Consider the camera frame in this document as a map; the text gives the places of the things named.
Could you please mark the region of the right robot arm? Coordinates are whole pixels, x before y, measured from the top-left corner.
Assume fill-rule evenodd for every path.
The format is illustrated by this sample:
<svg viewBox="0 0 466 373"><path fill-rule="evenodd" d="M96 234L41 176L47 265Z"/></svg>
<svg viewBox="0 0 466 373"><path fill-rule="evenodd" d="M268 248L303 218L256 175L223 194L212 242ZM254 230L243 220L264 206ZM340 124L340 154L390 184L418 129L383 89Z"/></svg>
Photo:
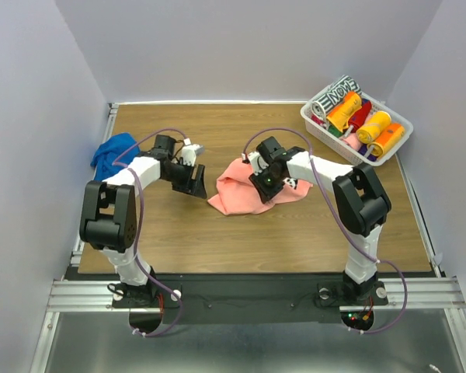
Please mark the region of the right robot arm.
<svg viewBox="0 0 466 373"><path fill-rule="evenodd" d="M286 149L271 136L254 152L243 153L242 161L252 167L249 180L265 204L276 197L290 180L315 184L349 242L343 272L342 294L359 303L377 281L377 246L391 201L374 168L366 163L348 166L322 159L311 149Z"/></svg>

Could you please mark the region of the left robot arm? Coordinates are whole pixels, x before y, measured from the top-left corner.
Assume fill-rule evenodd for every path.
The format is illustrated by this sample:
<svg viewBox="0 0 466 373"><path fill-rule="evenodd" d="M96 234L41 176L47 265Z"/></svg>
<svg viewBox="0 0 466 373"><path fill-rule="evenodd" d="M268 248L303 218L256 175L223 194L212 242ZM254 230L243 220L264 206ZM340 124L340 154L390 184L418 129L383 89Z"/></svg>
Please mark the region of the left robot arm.
<svg viewBox="0 0 466 373"><path fill-rule="evenodd" d="M101 251L120 277L120 284L110 286L115 298L131 296L141 306L151 305L160 287L138 249L144 189L164 180L176 192L207 198L205 167L197 161L204 147L184 138L177 149L178 140L161 131L152 138L150 150L142 152L133 144L114 159L118 173L87 183L79 225L80 239Z"/></svg>

